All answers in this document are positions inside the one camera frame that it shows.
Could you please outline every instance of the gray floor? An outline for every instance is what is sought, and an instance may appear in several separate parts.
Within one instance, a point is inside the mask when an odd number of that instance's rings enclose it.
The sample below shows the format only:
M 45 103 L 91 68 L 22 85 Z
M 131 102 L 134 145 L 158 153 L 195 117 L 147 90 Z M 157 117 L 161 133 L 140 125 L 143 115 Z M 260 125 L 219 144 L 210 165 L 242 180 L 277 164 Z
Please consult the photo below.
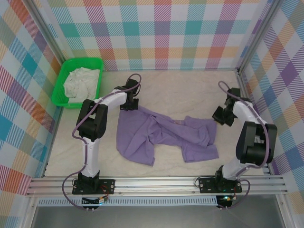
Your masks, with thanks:
M 32 228 L 283 228 L 275 196 L 249 196 L 230 211 L 212 206 L 39 207 Z

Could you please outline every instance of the green basket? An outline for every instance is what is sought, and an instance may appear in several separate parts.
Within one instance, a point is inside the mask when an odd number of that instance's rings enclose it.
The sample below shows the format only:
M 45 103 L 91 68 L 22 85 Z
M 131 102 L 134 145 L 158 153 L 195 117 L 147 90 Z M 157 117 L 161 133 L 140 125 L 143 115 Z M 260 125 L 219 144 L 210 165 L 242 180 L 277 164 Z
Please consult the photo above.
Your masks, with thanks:
M 58 79 L 56 81 L 56 85 L 52 94 L 52 102 L 56 106 L 63 106 L 65 108 L 81 108 L 82 103 L 68 103 L 69 98 L 65 96 L 65 89 L 63 87 L 63 84 L 66 81 L 70 72 L 81 67 L 88 68 L 91 70 L 100 70 L 95 98 L 97 99 L 99 97 L 101 75 L 104 68 L 103 61 L 100 58 L 72 58 L 62 64 L 60 73 L 58 75 Z

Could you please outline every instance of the colorful checkered backdrop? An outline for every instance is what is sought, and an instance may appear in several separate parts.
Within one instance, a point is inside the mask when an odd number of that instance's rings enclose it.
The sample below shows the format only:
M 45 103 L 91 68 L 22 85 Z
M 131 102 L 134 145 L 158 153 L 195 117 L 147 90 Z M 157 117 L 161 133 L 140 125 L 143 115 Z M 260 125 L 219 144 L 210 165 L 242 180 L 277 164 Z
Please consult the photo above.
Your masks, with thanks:
M 271 0 L 35 2 L 67 58 L 101 57 L 107 70 L 135 70 L 235 68 L 267 12 L 258 6 Z
M 43 168 L 59 115 L 50 100 L 59 70 L 21 0 L 0 1 L 0 228 L 18 224 Z
M 278 127 L 272 166 L 304 227 L 304 0 L 284 1 L 243 79 L 258 112 Z

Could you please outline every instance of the purple cloth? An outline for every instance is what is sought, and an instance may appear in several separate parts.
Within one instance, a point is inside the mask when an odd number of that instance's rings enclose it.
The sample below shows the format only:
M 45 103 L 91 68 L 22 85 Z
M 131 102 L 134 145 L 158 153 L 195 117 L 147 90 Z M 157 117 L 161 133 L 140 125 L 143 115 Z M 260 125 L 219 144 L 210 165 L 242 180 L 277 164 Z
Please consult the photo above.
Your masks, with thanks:
M 154 144 L 180 146 L 185 162 L 218 158 L 213 145 L 216 123 L 212 119 L 173 120 L 141 106 L 135 111 L 120 111 L 116 147 L 126 159 L 153 166 Z

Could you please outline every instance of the white cloth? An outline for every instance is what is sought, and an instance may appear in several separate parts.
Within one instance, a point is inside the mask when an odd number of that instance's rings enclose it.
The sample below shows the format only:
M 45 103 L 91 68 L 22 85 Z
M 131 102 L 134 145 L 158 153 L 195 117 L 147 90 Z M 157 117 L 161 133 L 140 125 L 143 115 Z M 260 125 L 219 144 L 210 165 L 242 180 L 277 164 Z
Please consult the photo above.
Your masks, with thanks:
M 63 84 L 69 103 L 81 103 L 86 99 L 95 99 L 100 70 L 79 68 L 72 71 Z

